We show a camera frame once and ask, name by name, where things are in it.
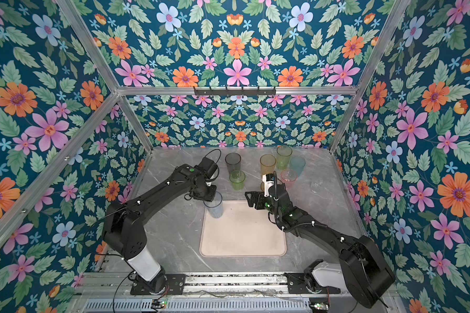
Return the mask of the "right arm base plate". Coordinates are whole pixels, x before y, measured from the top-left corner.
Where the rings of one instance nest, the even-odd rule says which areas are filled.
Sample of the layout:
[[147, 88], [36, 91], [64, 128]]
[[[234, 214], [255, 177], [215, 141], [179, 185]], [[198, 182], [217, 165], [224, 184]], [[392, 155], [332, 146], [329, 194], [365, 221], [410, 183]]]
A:
[[321, 286], [315, 279], [304, 273], [284, 273], [287, 279], [288, 293], [290, 294], [340, 294], [341, 290], [335, 287]]

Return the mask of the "beige plastic tray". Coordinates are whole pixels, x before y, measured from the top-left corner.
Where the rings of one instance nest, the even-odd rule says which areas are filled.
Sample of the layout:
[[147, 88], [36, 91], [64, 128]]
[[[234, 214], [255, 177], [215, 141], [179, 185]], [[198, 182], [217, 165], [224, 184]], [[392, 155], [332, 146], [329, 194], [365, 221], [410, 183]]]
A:
[[208, 258], [281, 257], [287, 252], [285, 234], [244, 200], [222, 203], [218, 219], [204, 215], [200, 253]]

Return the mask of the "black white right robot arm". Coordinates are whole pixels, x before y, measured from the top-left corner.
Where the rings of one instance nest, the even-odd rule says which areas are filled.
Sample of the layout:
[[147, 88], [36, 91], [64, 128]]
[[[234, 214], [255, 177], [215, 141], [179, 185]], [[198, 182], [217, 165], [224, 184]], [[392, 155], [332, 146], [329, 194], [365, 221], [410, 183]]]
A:
[[285, 185], [274, 185], [268, 193], [245, 193], [248, 206], [274, 215], [275, 225], [285, 233], [306, 239], [339, 260], [343, 282], [353, 298], [367, 309], [395, 283], [396, 276], [372, 239], [345, 235], [296, 207]]

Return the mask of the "grey tall glass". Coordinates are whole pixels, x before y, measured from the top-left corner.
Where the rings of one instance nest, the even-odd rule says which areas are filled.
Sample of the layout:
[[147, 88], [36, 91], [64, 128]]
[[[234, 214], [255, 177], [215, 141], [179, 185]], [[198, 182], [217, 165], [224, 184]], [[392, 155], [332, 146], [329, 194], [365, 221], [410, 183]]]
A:
[[238, 153], [228, 153], [225, 157], [228, 174], [241, 170], [242, 157]]

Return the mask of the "blue tall glass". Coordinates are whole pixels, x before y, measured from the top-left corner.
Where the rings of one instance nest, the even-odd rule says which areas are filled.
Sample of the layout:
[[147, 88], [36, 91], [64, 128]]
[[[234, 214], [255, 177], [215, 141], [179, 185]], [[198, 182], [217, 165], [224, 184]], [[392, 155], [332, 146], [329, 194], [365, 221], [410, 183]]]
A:
[[204, 201], [204, 206], [214, 219], [221, 218], [224, 212], [222, 194], [220, 192], [216, 192], [214, 199], [211, 202]]

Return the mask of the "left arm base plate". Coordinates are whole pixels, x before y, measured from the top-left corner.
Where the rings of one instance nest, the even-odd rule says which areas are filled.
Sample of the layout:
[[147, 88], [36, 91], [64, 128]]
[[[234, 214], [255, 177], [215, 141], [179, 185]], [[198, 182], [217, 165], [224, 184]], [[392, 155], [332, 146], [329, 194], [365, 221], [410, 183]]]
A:
[[150, 282], [140, 276], [133, 281], [130, 294], [132, 296], [164, 296], [181, 295], [185, 287], [186, 275], [184, 274], [159, 274]]

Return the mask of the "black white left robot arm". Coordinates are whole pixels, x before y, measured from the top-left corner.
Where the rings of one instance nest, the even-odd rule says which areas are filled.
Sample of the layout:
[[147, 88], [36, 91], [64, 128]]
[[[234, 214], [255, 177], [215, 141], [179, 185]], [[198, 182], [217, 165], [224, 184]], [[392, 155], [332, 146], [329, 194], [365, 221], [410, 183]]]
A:
[[124, 258], [135, 272], [135, 281], [143, 284], [147, 292], [162, 293], [167, 279], [165, 270], [151, 254], [144, 225], [181, 195], [204, 202], [213, 201], [217, 187], [212, 182], [218, 174], [218, 165], [205, 157], [198, 165], [176, 167], [163, 182], [143, 195], [108, 207], [103, 241]]

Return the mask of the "yellow tall glass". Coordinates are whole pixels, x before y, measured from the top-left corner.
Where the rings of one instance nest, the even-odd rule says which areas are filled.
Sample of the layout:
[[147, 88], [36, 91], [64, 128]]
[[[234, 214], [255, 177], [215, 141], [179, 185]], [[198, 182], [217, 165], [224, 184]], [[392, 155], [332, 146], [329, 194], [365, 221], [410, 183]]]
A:
[[265, 154], [260, 159], [261, 175], [273, 174], [275, 171], [276, 158], [274, 155]]

